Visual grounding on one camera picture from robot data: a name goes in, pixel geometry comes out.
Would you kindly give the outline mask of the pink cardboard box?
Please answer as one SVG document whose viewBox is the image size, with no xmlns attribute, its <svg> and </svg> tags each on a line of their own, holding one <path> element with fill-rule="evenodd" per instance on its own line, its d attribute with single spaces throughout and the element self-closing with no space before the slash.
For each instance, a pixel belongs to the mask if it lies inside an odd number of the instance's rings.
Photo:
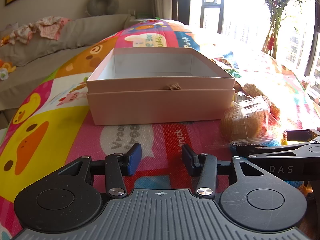
<svg viewBox="0 0 320 240">
<path fill-rule="evenodd" d="M 87 80 L 96 125 L 219 120 L 234 77 L 194 49 L 116 48 Z"/>
</svg>

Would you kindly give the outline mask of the pink floral cloth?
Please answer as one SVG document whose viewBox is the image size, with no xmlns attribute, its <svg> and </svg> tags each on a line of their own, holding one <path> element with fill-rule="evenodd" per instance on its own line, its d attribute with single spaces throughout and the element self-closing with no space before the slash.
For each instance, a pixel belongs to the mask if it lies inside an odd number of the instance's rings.
<svg viewBox="0 0 320 240">
<path fill-rule="evenodd" d="M 17 42 L 28 44 L 34 35 L 39 34 L 42 38 L 59 40 L 64 26 L 71 19 L 60 16 L 48 16 L 35 22 L 24 24 L 1 36 L 1 47 L 7 44 L 15 45 Z"/>
</svg>

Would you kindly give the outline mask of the orange yellow baby toy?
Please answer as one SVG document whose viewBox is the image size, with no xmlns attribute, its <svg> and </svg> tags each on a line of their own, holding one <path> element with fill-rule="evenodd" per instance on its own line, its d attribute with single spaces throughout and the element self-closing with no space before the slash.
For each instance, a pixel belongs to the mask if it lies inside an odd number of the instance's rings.
<svg viewBox="0 0 320 240">
<path fill-rule="evenodd" d="M 12 62 L 0 60 L 0 80 L 4 81 L 9 74 L 16 70 L 16 66 Z"/>
</svg>

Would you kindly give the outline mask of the brown bread bun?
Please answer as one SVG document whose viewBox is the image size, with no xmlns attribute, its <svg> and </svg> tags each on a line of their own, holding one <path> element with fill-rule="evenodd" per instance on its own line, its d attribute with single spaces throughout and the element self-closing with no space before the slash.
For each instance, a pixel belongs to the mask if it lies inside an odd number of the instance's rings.
<svg viewBox="0 0 320 240">
<path fill-rule="evenodd" d="M 283 140 L 286 132 L 270 112 L 271 102 L 257 96 L 227 109 L 220 122 L 221 137 L 238 146 Z"/>
</svg>

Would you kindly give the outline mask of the window frame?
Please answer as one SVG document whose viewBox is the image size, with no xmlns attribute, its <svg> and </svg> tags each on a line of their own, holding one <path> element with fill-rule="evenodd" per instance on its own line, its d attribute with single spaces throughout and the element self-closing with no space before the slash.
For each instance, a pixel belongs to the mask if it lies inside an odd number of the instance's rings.
<svg viewBox="0 0 320 240">
<path fill-rule="evenodd" d="M 202 0 L 200 28 L 217 28 L 222 33 L 225 0 Z"/>
</svg>

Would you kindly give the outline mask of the grey sofa bed cushion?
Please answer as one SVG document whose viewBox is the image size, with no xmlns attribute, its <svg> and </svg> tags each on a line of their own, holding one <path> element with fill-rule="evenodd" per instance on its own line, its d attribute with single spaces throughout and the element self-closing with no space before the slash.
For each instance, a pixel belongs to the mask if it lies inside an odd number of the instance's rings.
<svg viewBox="0 0 320 240">
<path fill-rule="evenodd" d="M 126 14 L 80 18 L 68 22 L 57 41 L 35 35 L 28 44 L 1 47 L 1 60 L 17 67 L 1 81 L 1 110 L 20 107 L 49 74 L 89 46 L 128 27 L 132 20 Z"/>
</svg>

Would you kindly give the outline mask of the grey neck pillow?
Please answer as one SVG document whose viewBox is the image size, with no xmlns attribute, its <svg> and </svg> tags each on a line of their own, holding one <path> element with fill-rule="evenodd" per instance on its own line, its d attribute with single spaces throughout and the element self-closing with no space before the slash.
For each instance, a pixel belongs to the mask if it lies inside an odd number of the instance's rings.
<svg viewBox="0 0 320 240">
<path fill-rule="evenodd" d="M 87 14 L 91 17 L 113 15 L 119 9 L 119 0 L 88 0 Z"/>
</svg>

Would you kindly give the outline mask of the colourful cartoon play mat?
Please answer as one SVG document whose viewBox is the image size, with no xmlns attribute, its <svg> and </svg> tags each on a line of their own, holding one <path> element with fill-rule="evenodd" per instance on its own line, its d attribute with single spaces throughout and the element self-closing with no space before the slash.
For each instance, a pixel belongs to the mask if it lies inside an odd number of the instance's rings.
<svg viewBox="0 0 320 240">
<path fill-rule="evenodd" d="M 319 239 L 319 114 L 272 57 L 144 20 L 17 110 L 1 239 Z"/>
</svg>

